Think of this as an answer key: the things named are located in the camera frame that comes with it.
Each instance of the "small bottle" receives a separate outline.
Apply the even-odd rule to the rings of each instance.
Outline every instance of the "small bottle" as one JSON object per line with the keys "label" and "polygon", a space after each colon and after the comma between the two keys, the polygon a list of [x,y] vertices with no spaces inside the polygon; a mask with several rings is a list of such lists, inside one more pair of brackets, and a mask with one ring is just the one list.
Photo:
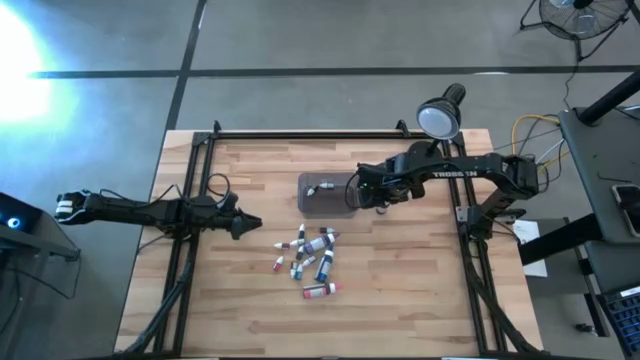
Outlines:
{"label": "small bottle", "polygon": [[304,246],[300,246],[298,248],[298,253],[296,254],[296,260],[302,261],[303,256],[304,256]]}
{"label": "small bottle", "polygon": [[278,260],[276,260],[276,263],[273,264],[273,271],[275,272],[280,271],[280,268],[282,267],[282,263],[284,263],[284,256],[280,256]]}
{"label": "small bottle", "polygon": [[302,264],[298,264],[298,268],[296,269],[296,274],[293,276],[293,280],[302,280],[303,270],[304,270],[304,266],[302,266]]}
{"label": "small bottle", "polygon": [[304,248],[304,252],[307,254],[313,254],[314,252],[333,244],[338,236],[340,236],[340,233],[325,234],[311,240],[302,247]]}
{"label": "small bottle", "polygon": [[307,196],[311,196],[315,194],[317,189],[318,189],[318,185],[310,187],[309,190],[307,190]]}
{"label": "small bottle", "polygon": [[333,234],[334,232],[336,232],[336,229],[323,226],[323,227],[320,227],[318,231],[320,231],[320,234]]}
{"label": "small bottle", "polygon": [[302,297],[305,299],[323,297],[331,295],[341,289],[342,285],[335,283],[305,286],[302,288]]}
{"label": "small bottle", "polygon": [[316,257],[311,255],[307,258],[307,260],[302,262],[302,267],[306,268],[307,266],[313,264],[316,261]]}
{"label": "small bottle", "polygon": [[302,239],[302,241],[304,241],[304,230],[304,224],[300,225],[298,228],[298,240]]}
{"label": "small bottle", "polygon": [[320,261],[320,265],[318,266],[318,271],[316,271],[315,280],[319,283],[327,282],[327,278],[329,277],[329,270],[331,270],[331,265],[333,264],[333,244],[329,246],[327,251],[324,252],[324,256]]}
{"label": "small bottle", "polygon": [[304,224],[302,224],[298,229],[298,240],[293,240],[291,243],[289,243],[289,245],[291,246],[304,245],[304,239],[305,239],[305,228],[304,228]]}
{"label": "small bottle", "polygon": [[333,189],[335,187],[335,184],[331,182],[323,182],[323,183],[320,183],[320,185],[318,186],[322,189]]}
{"label": "small bottle", "polygon": [[291,262],[291,270],[289,270],[289,274],[291,275],[291,278],[295,278],[296,277],[296,271],[298,270],[298,263],[295,261]]}
{"label": "small bottle", "polygon": [[289,246],[300,246],[304,245],[304,239],[293,240],[289,243]]}
{"label": "small bottle", "polygon": [[291,248],[291,244],[289,243],[277,243],[273,246],[275,246],[276,249],[283,249],[283,250]]}

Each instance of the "concrete floor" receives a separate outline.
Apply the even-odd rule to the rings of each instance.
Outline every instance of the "concrete floor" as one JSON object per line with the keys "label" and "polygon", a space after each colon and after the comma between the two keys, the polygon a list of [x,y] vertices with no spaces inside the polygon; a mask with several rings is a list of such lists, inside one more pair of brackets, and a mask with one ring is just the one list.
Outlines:
{"label": "concrete floor", "polygon": [[[60,192],[110,188],[149,197],[176,79],[24,80],[19,71],[177,70],[196,0],[0,2],[0,191],[53,211]],[[527,0],[218,0],[206,7],[194,69],[358,66],[571,66],[573,47],[544,29],[519,33]],[[531,14],[536,20],[537,11]],[[633,65],[640,26],[631,19],[584,65]],[[593,41],[585,42],[585,48]],[[626,73],[578,74],[569,103],[590,104]],[[178,129],[390,128],[413,123],[425,99],[467,87],[464,128],[510,142],[513,121],[564,108],[569,74],[192,78]],[[629,104],[640,102],[634,97]],[[541,124],[537,132],[549,129]],[[560,134],[532,140],[541,155]],[[529,217],[590,212],[570,158],[563,176],[517,204]],[[82,248],[78,295],[40,289],[17,358],[67,359],[113,349],[141,228],[92,223],[65,230]],[[70,289],[73,266],[47,274]],[[573,332],[580,298],[534,296],[545,348],[617,359],[615,339]],[[32,346],[37,340],[38,346]]]}

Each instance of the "electric fan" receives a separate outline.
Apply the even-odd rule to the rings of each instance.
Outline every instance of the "electric fan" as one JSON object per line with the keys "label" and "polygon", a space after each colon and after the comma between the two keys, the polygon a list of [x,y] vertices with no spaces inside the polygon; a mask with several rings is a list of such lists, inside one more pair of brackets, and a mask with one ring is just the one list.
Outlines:
{"label": "electric fan", "polygon": [[[525,25],[536,1],[540,3],[540,22]],[[627,21],[633,0],[533,0],[520,19],[520,30],[544,26],[553,35],[572,40],[578,62],[593,55],[611,34]],[[607,33],[587,55],[582,55],[581,40]]]}

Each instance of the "wooden table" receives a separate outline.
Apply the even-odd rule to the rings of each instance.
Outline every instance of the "wooden table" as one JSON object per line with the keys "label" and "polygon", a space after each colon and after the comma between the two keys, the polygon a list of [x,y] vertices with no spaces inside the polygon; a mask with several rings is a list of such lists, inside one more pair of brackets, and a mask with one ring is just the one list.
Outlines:
{"label": "wooden table", "polygon": [[[192,134],[167,134],[154,197],[184,182]],[[470,155],[492,150],[487,130],[466,130],[464,136]],[[239,241],[221,230],[202,234],[183,355],[477,355],[447,181],[427,182],[423,199],[392,206],[385,215],[366,210],[348,220],[305,220],[297,209],[301,172],[354,171],[357,162],[379,163],[406,151],[412,142],[217,141],[212,172],[229,176],[240,196],[238,205],[262,217],[264,225]],[[488,181],[474,182],[479,201],[494,189]],[[224,190],[222,183],[216,184]],[[285,253],[284,271],[273,273],[271,267],[282,255],[273,244],[295,239],[301,223],[306,224],[307,240],[318,235],[320,226],[342,233],[330,274],[331,281],[344,286],[338,294],[304,300],[300,289],[314,283],[317,263],[303,281],[291,280],[294,250]],[[158,234],[145,229],[142,243]],[[156,312],[170,249],[169,240],[160,240],[137,257],[116,349],[131,344]],[[489,255],[500,305],[527,340],[541,348],[515,241],[496,234],[489,241]],[[495,348],[484,307],[483,318],[490,348]],[[167,346],[173,325],[168,327]]]}

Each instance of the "black cable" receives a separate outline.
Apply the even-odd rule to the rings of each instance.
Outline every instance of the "black cable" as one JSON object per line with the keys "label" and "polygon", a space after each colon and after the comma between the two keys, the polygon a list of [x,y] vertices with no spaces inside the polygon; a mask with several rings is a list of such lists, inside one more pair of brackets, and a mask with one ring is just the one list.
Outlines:
{"label": "black cable", "polygon": [[[228,197],[229,193],[231,192],[231,183],[229,182],[229,178],[227,178],[227,177],[226,177],[225,175],[223,175],[223,174],[216,173],[216,174],[212,174],[211,176],[209,176],[209,179],[211,179],[213,176],[221,176],[221,177],[223,177],[223,178],[226,180],[226,182],[227,182],[227,184],[228,184],[228,189],[227,189],[227,192],[225,193],[225,195]],[[148,206],[151,206],[151,205],[153,205],[153,204],[157,203],[158,201],[162,200],[162,199],[163,199],[163,198],[164,198],[164,197],[169,193],[169,191],[171,191],[171,189],[173,189],[173,188],[175,188],[175,189],[176,189],[176,192],[178,193],[178,197],[179,197],[180,199],[182,199],[184,202],[186,202],[187,204],[191,205],[191,206],[198,206],[198,207],[213,207],[213,206],[217,206],[217,204],[221,203],[223,200],[226,200],[225,198],[223,198],[222,200],[220,200],[219,202],[217,202],[215,205],[212,205],[212,204],[194,204],[194,203],[192,203],[192,202],[191,202],[191,200],[190,200],[190,199],[188,199],[187,197],[185,197],[185,196],[182,194],[182,191],[180,190],[180,187],[179,187],[177,184],[172,184],[171,186],[169,186],[169,187],[167,188],[167,190],[165,190],[165,191],[164,191],[160,196],[158,196],[158,198],[156,198],[155,200],[153,200],[153,201],[151,201],[151,202],[149,202],[149,203],[146,203],[146,204],[142,204],[142,205],[135,205],[135,206],[131,206],[131,207],[132,207],[132,208],[134,208],[134,209],[142,209],[142,208],[146,208],[146,207],[148,207]],[[104,201],[105,196],[103,195],[103,193],[108,193],[108,194],[114,195],[114,196],[116,196],[116,197],[118,197],[118,198],[120,198],[120,199],[122,199],[122,200],[130,201],[131,203],[135,203],[135,202],[136,202],[135,200],[130,199],[130,198],[126,197],[126,196],[120,195],[120,194],[118,194],[117,192],[115,192],[115,191],[113,191],[113,190],[109,190],[109,189],[100,189],[100,191],[98,192],[98,195],[100,195],[100,196],[99,196],[99,199],[100,199],[100,202],[102,202],[102,203],[103,203],[103,204],[105,204],[105,205],[109,205],[109,206],[121,206],[121,207],[123,206],[123,205],[109,204],[109,203],[105,202],[105,201]]]}
{"label": "black cable", "polygon": [[525,141],[528,141],[528,140],[531,140],[531,139],[535,139],[535,138],[538,138],[538,137],[540,137],[540,136],[544,136],[544,135],[547,135],[547,134],[550,134],[550,133],[552,133],[552,132],[556,132],[556,131],[560,131],[560,128],[553,129],[553,130],[549,130],[549,131],[543,132],[543,133],[538,134],[538,135],[535,135],[535,136],[531,136],[531,137],[529,137],[528,139],[519,140],[519,141],[514,141],[514,142],[512,142],[512,143],[508,143],[508,144],[505,144],[505,145],[500,145],[500,146],[498,146],[498,147],[494,148],[493,150],[494,150],[494,151],[495,151],[495,150],[500,150],[500,149],[506,148],[507,146],[511,146],[511,145],[513,145],[513,144],[520,144],[521,142],[525,142]]}
{"label": "black cable", "polygon": [[520,240],[520,238],[518,237],[518,235],[516,235],[516,233],[515,233],[513,230],[511,230],[511,228],[510,228],[510,227],[508,227],[507,225],[505,225],[505,224],[503,224],[503,223],[501,223],[501,222],[499,222],[499,221],[497,221],[497,220],[495,220],[495,219],[492,219],[492,218],[488,217],[487,215],[483,215],[483,216],[484,216],[485,218],[487,218],[487,219],[491,220],[491,222],[493,222],[494,224],[497,224],[498,226],[500,226],[500,227],[502,227],[503,229],[507,230],[507,231],[509,232],[509,233],[508,233],[508,235],[512,235],[514,238],[516,238],[516,240],[518,240],[518,242],[519,242],[519,243],[521,243],[521,242],[522,242],[522,241]]}
{"label": "black cable", "polygon": [[618,111],[618,112],[621,112],[621,113],[623,113],[623,114],[627,115],[628,117],[632,118],[633,120],[640,120],[640,118],[639,118],[639,117],[637,117],[637,116],[633,116],[633,115],[629,114],[628,112],[626,112],[626,111],[624,111],[624,110],[620,110],[620,109],[618,109],[618,108],[613,108],[613,110]]}
{"label": "black cable", "polygon": [[142,245],[142,246],[140,246],[138,248],[137,254],[139,254],[140,251],[142,251],[142,249],[146,248],[147,246],[153,244],[154,242],[156,242],[156,241],[158,241],[160,239],[166,238],[167,236],[168,236],[167,234],[162,234],[162,235],[158,236],[157,238],[155,238],[155,239],[153,239],[153,240],[151,240],[149,242],[144,243],[144,245]]}
{"label": "black cable", "polygon": [[22,301],[21,299],[22,295],[20,294],[20,278],[18,277],[18,273],[14,272],[13,274],[15,277],[13,288],[15,289],[15,292],[16,292],[16,302],[13,305],[13,309],[11,309],[11,313],[9,313],[7,320],[5,320],[4,324],[2,324],[2,327],[0,328],[0,335],[4,334],[4,332],[9,327],[9,324],[11,324],[11,320],[13,320],[13,317],[16,314],[16,311],[18,310],[18,305],[20,305],[20,301]]}
{"label": "black cable", "polygon": [[351,184],[351,181],[353,181],[353,178],[356,177],[356,175],[358,175],[357,171],[354,172],[353,175],[351,175],[349,180],[347,180],[347,185],[345,185],[345,187],[344,187],[344,203],[347,204],[347,207],[350,208],[350,209],[360,209],[360,207],[361,207],[361,206],[355,206],[353,204],[350,204],[349,201],[347,200],[347,198],[348,198],[347,194],[349,193],[349,185]]}
{"label": "black cable", "polygon": [[549,179],[549,170],[547,168],[545,169],[545,173],[546,173],[546,178],[547,178],[547,182],[544,184],[545,188],[544,190],[539,191],[539,193],[544,193],[547,190],[549,190],[549,184],[551,184],[552,182],[558,180],[560,178],[560,176],[562,175],[562,146],[564,146],[564,143],[566,141],[563,141],[560,146],[558,146],[558,175],[556,175],[553,179]]}
{"label": "black cable", "polygon": [[564,93],[564,97],[562,98],[562,102],[567,107],[567,110],[571,109],[571,106],[569,106],[569,103],[567,102],[567,98],[569,97],[569,82],[573,79],[574,76],[576,76],[576,73],[578,72],[578,66],[579,65],[580,65],[580,63],[578,62],[578,59],[576,59],[576,64],[573,66],[573,70],[571,71],[571,76],[569,76],[567,81],[564,82],[564,87],[565,87],[566,90],[565,90],[565,93]]}
{"label": "black cable", "polygon": [[[209,185],[209,182],[211,181],[211,179],[214,176],[219,176],[219,177],[223,178],[224,181],[227,183],[227,190],[224,192],[224,194],[220,194],[219,192],[214,191],[211,188],[211,186]],[[229,197],[229,193],[231,192],[231,182],[229,181],[229,178],[224,174],[221,174],[221,173],[211,174],[211,175],[209,175],[209,178],[207,179],[207,189],[209,191],[211,191],[212,193],[218,195],[218,196],[222,196],[222,199],[220,199],[220,201],[218,201],[218,204],[220,204],[220,203],[223,203],[225,200],[227,200],[227,198]]]}
{"label": "black cable", "polygon": [[76,290],[78,289],[78,279],[80,279],[80,271],[81,270],[82,270],[82,257],[78,256],[78,272],[76,273],[76,279],[75,279],[74,284],[73,284],[73,291],[72,291],[71,295],[67,295],[67,294],[63,293],[61,290],[59,290],[58,288],[56,288],[55,286],[51,285],[50,283],[40,279],[39,277],[31,275],[26,271],[22,271],[22,270],[18,269],[15,265],[14,265],[14,268],[5,269],[5,271],[12,271],[14,273],[26,276],[26,277],[38,282],[38,283],[48,287],[49,289],[53,290],[58,295],[62,296],[63,298],[65,298],[67,300],[71,300],[74,297],[76,297]]}
{"label": "black cable", "polygon": [[[180,191],[180,188],[178,187],[178,185],[173,184],[173,185],[169,186],[169,187],[167,188],[167,190],[165,190],[165,191],[162,193],[162,195],[158,196],[158,198],[156,198],[155,200],[153,200],[153,201],[151,201],[151,202],[149,202],[149,203],[146,203],[146,204],[136,205],[136,206],[132,206],[132,207],[133,207],[133,208],[135,208],[135,209],[141,209],[141,208],[145,208],[145,207],[151,206],[151,205],[153,205],[153,204],[157,203],[158,201],[162,200],[162,198],[164,198],[164,197],[167,195],[167,193],[169,193],[169,191],[171,191],[171,189],[173,189],[174,187],[175,187],[175,188],[176,188],[176,190],[178,191],[178,195],[180,195],[180,198],[184,198],[184,196],[182,196],[182,192]],[[109,190],[109,189],[100,189],[100,191],[98,192],[98,195],[100,195],[100,202],[102,202],[103,204],[105,203],[105,202],[104,202],[104,198],[105,198],[105,196],[103,195],[103,193],[108,193],[108,194],[114,195],[114,196],[116,196],[116,197],[118,197],[118,198],[120,198],[120,199],[122,199],[122,200],[130,201],[131,203],[135,203],[135,202],[136,202],[135,200],[129,199],[129,198],[128,198],[128,197],[126,197],[126,196],[122,196],[122,195],[118,194],[117,192],[115,192],[115,191],[113,191],[113,190]]]}

